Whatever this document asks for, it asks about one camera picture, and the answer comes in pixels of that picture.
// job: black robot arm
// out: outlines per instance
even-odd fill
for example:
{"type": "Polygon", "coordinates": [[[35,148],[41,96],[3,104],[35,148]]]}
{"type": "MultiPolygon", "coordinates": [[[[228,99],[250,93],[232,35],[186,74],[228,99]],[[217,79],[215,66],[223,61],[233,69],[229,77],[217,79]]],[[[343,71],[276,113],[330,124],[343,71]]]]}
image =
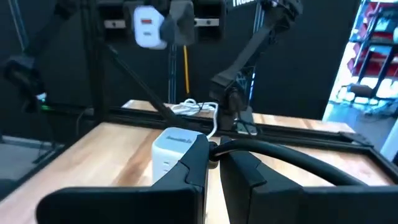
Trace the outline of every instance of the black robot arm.
{"type": "Polygon", "coordinates": [[[47,94],[35,65],[36,58],[47,49],[51,40],[78,8],[78,0],[58,0],[48,23],[29,42],[23,53],[11,56],[3,63],[4,78],[19,89],[24,101],[23,111],[35,112],[38,110],[38,100],[45,100],[47,94]]]}
{"type": "MultiPolygon", "coordinates": [[[[241,1],[232,0],[231,2],[236,4],[241,1]]],[[[240,4],[236,8],[253,3],[240,4]]],[[[247,97],[245,97],[243,87],[236,81],[236,77],[244,68],[255,66],[263,51],[274,43],[276,35],[289,30],[303,10],[299,0],[263,0],[260,4],[265,12],[263,26],[252,36],[232,65],[211,79],[210,98],[219,103],[220,116],[234,115],[247,108],[247,97]]],[[[221,128],[231,126],[234,117],[230,117],[229,121],[224,120],[227,124],[221,124],[221,128]]]]}

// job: wooden tabletop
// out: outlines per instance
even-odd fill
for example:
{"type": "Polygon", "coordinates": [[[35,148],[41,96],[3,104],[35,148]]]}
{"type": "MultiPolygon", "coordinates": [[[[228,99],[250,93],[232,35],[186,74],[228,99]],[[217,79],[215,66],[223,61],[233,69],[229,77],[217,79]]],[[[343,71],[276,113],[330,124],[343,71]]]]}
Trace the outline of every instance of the wooden tabletop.
{"type": "MultiPolygon", "coordinates": [[[[130,108],[153,110],[147,102],[130,108]]],[[[255,114],[257,123],[328,131],[352,131],[346,124],[255,114]]],[[[160,130],[102,123],[33,176],[0,203],[0,223],[35,223],[39,200],[57,189],[72,186],[147,186],[152,184],[151,145],[160,130]]],[[[295,147],[361,179],[369,185],[391,180],[365,156],[295,147]]],[[[258,155],[265,164],[304,186],[330,185],[286,162],[258,155]]],[[[207,223],[229,223],[219,168],[209,171],[207,223]]]]}

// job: power cable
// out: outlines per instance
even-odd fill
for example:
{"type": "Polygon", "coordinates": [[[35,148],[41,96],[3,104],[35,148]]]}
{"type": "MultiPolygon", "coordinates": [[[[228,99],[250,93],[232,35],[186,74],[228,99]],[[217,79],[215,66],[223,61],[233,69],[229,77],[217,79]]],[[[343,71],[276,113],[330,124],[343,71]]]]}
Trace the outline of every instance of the power cable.
{"type": "Polygon", "coordinates": [[[233,151],[250,151],[271,156],[307,170],[335,185],[366,185],[336,167],[312,156],[284,146],[253,139],[239,139],[220,144],[210,151],[210,160],[218,161],[223,154],[233,151]]]}

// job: white power adapter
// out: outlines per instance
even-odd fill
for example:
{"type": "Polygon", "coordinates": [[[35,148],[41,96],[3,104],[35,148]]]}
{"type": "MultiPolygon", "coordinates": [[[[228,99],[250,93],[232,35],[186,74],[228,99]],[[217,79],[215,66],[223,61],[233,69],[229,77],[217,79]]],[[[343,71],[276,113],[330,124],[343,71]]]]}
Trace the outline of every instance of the white power adapter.
{"type": "Polygon", "coordinates": [[[139,6],[132,17],[134,36],[139,46],[149,49],[165,49],[167,43],[160,38],[164,16],[153,6],[139,6]]]}
{"type": "Polygon", "coordinates": [[[152,143],[153,183],[177,164],[201,134],[182,128],[167,128],[152,143]]]}

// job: black backdrop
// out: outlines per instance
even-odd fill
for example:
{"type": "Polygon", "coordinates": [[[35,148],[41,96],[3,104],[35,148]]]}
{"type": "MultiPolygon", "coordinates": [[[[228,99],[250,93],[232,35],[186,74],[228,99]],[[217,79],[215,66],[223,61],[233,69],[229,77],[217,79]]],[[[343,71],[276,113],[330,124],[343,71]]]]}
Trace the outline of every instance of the black backdrop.
{"type": "MultiPolygon", "coordinates": [[[[257,66],[252,107],[258,113],[281,114],[321,119],[333,86],[341,56],[348,40],[359,0],[303,0],[304,14],[279,43],[269,48],[257,66]]],[[[44,25],[54,0],[19,0],[29,38],[44,25]]],[[[198,101],[208,100],[210,78],[225,69],[252,34],[254,6],[228,15],[226,39],[218,45],[193,45],[188,48],[191,89],[198,101]]],[[[21,47],[7,1],[0,2],[0,60],[17,54],[21,47]]],[[[49,49],[38,59],[49,100],[89,106],[90,91],[81,41],[80,17],[63,27],[49,49]]],[[[168,52],[118,45],[122,58],[143,80],[167,101],[168,52]]],[[[177,101],[185,99],[182,49],[177,57],[177,101]]],[[[129,99],[146,99],[129,77],[120,74],[109,62],[106,87],[111,105],[129,99]]],[[[25,138],[48,139],[43,118],[19,111],[15,89],[0,79],[0,130],[25,138]]],[[[57,139],[73,135],[76,118],[52,118],[57,139]]]]}

